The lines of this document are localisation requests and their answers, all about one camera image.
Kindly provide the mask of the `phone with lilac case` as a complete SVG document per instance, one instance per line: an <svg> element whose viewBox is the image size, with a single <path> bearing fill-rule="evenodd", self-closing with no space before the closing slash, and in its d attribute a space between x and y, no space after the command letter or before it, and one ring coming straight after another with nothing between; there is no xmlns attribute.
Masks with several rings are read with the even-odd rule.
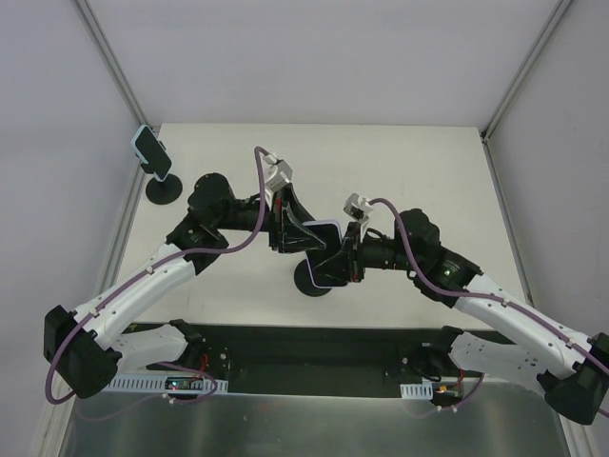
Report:
<svg viewBox="0 0 609 457"><path fill-rule="evenodd" d="M318 235L325 243L323 250L310 250L306 252L306 261L309 266L310 277L313 282L313 254L320 251L329 251L333 254L342 247L342 235L340 225L335 220L305 222L304 225ZM338 288L344 286L317 286L318 288Z"/></svg>

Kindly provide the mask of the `black phone stand corner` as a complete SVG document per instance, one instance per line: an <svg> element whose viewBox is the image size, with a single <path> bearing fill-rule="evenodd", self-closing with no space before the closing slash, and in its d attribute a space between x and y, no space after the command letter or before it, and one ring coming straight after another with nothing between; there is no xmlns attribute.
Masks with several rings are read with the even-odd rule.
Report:
<svg viewBox="0 0 609 457"><path fill-rule="evenodd" d="M307 297L319 298L332 291L332 288L318 288L313 284L306 260L302 260L294 269L293 281L297 290Z"/></svg>

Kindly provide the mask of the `black phone stand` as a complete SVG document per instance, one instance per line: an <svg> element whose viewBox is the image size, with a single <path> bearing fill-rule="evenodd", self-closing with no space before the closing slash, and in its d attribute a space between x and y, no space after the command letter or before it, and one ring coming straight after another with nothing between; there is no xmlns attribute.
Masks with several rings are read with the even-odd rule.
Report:
<svg viewBox="0 0 609 457"><path fill-rule="evenodd" d="M158 141L158 148L153 153L152 159L148 164L142 165L145 173L152 175L147 182L145 194L147 199L155 205L170 204L182 193L182 181L170 172L172 165L165 145Z"/></svg>

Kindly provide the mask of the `phone with light blue case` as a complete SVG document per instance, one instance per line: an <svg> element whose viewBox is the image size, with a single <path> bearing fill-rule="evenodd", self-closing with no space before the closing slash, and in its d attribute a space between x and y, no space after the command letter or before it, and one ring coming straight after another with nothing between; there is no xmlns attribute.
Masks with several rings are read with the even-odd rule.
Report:
<svg viewBox="0 0 609 457"><path fill-rule="evenodd" d="M148 125L141 125L137 129L131 139L131 147L145 174L152 175L158 182L167 179L172 162L164 145Z"/></svg>

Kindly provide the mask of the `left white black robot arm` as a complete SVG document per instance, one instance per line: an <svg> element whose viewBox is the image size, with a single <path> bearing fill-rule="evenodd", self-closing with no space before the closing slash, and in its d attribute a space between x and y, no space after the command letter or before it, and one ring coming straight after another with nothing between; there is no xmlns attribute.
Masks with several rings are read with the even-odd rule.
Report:
<svg viewBox="0 0 609 457"><path fill-rule="evenodd" d="M47 313L47 378L59 375L71 396L87 399L125 369L160 362L181 370L195 368L202 338L182 320L146 333L140 342L128 343L121 335L163 296L194 279L219 256L245 249L261 232L278 253L327 248L312 231L314 223L285 179L264 182L259 194L239 200L224 175L202 176L187 199L185 218L138 270L83 305L72 310L57 306Z"/></svg>

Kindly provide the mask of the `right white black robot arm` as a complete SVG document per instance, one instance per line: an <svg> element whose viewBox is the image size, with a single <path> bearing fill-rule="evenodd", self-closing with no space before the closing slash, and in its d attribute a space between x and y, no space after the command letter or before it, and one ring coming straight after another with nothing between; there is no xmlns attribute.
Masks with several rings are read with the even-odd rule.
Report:
<svg viewBox="0 0 609 457"><path fill-rule="evenodd" d="M322 247L307 255L312 283L338 288L362 281L369 268L405 271L427 298L467 314L507 338L497 344L444 328L428 351L439 375L477 371L525 387L558 414L585 426L608 392L608 336L561 324L505 291L468 259L445 248L440 230L420 209L399 214L394 235L368 236L360 223L345 233L335 221L309 222Z"/></svg>

